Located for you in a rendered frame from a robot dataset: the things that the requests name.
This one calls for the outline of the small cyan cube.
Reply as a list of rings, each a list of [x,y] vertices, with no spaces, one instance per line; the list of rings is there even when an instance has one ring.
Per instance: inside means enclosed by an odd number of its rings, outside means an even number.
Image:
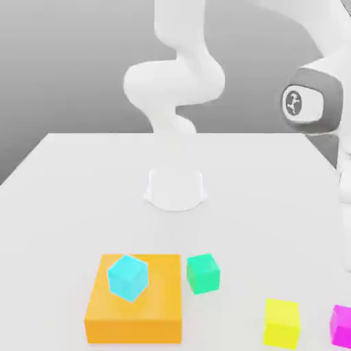
[[[107,270],[109,291],[135,302],[149,285],[149,265],[134,256],[123,255]]]

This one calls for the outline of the small magenta cube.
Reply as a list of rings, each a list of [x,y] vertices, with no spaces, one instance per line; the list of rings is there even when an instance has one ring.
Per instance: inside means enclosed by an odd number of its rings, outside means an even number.
[[[351,307],[334,305],[329,326],[331,343],[351,349]]]

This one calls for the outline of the small yellow cube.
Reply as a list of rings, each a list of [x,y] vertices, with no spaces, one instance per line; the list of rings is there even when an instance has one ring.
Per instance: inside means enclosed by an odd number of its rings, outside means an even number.
[[[300,310],[297,302],[267,298],[263,343],[295,350],[300,338]]]

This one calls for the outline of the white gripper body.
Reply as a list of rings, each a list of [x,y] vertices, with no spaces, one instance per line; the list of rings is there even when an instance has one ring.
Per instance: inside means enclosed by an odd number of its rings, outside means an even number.
[[[342,204],[343,264],[351,272],[351,204]]]

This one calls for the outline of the small green cube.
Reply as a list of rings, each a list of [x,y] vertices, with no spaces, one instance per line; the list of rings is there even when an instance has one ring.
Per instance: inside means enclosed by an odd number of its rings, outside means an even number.
[[[221,271],[209,253],[188,257],[186,279],[195,295],[219,290]]]

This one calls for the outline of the large orange box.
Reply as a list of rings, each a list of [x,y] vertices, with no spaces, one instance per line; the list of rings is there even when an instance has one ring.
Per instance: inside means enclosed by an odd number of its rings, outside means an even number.
[[[149,266],[149,286],[135,302],[110,292],[108,268],[120,254],[101,257],[86,309],[89,344],[180,343],[182,341],[181,256],[136,254]]]

